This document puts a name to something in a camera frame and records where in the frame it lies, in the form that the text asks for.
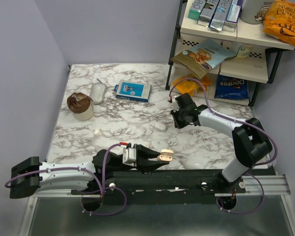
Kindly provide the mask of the beige earbud charging case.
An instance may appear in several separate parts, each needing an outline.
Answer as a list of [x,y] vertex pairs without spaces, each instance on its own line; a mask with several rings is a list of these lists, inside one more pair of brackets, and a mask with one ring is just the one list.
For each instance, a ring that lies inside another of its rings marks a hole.
[[170,149],[162,149],[157,157],[158,161],[171,162],[173,160],[174,152]]

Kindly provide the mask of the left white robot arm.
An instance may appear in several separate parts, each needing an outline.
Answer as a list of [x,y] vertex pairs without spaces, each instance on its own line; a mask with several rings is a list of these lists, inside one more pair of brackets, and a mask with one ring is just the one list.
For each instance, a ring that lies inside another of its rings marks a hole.
[[11,178],[4,186],[12,199],[63,189],[103,196],[111,172],[136,169],[148,174],[168,165],[173,155],[170,149],[157,152],[143,145],[118,143],[100,150],[91,161],[77,164],[51,164],[30,157],[11,169]]

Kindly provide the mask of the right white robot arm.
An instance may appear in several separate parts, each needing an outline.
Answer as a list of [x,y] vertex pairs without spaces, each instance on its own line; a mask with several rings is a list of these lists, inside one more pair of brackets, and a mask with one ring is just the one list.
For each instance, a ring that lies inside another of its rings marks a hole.
[[188,125],[214,129],[232,138],[235,158],[225,167],[216,181],[223,193],[234,187],[234,182],[267,156],[273,149],[269,137],[256,118],[236,119],[213,110],[208,105],[197,106],[187,93],[169,98],[175,128]]

